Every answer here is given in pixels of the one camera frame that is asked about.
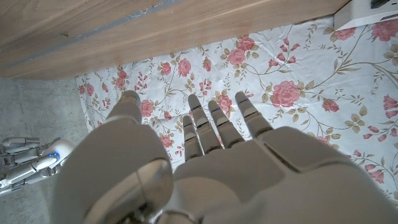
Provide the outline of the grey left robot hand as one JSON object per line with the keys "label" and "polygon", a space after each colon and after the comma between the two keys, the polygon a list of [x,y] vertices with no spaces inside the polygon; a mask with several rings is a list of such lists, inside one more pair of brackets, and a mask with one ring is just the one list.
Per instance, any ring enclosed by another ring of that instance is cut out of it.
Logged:
{"label": "grey left robot hand", "polygon": [[125,91],[70,154],[52,223],[396,223],[397,210],[342,153],[295,128],[273,128],[236,94],[245,141],[216,102],[188,98],[185,162],[172,169],[143,102]]}

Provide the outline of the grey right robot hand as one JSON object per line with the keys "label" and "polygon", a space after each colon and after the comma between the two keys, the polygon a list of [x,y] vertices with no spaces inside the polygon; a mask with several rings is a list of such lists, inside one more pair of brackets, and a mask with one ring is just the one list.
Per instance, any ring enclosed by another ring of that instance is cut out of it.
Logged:
{"label": "grey right robot hand", "polygon": [[62,138],[41,144],[39,138],[11,137],[1,141],[1,195],[58,174],[63,158],[56,150]]}

